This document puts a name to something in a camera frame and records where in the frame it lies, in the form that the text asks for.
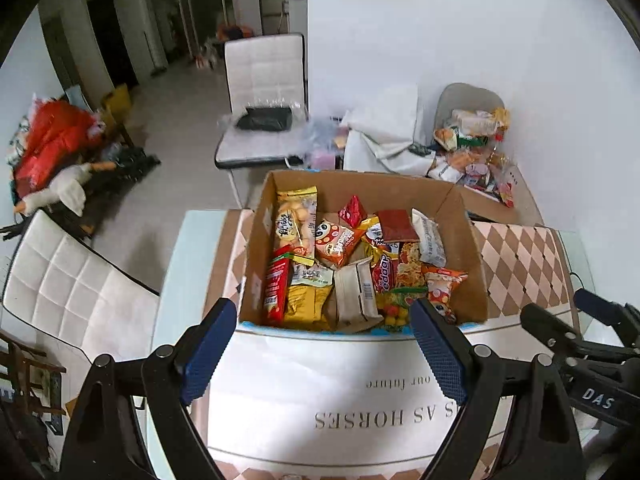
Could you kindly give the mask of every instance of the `cardboard box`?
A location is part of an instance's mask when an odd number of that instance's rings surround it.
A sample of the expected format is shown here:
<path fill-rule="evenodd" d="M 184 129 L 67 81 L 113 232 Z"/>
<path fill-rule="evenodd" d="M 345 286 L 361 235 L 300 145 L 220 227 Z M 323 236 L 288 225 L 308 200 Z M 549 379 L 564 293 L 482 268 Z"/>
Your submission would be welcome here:
<path fill-rule="evenodd" d="M 465 270 L 468 279 L 456 289 L 451 307 L 462 322 L 483 322 L 487 318 L 487 295 L 482 264 L 465 203 L 458 188 L 428 178 L 351 171 L 273 171 L 264 181 L 260 203 L 246 251 L 246 284 L 239 320 L 262 324 L 264 276 L 273 251 L 273 220 L 276 191 L 316 186 L 317 221 L 325 213 L 335 213 L 356 194 L 367 213 L 381 209 L 416 208 L 439 226 L 447 255 L 447 267 Z"/>

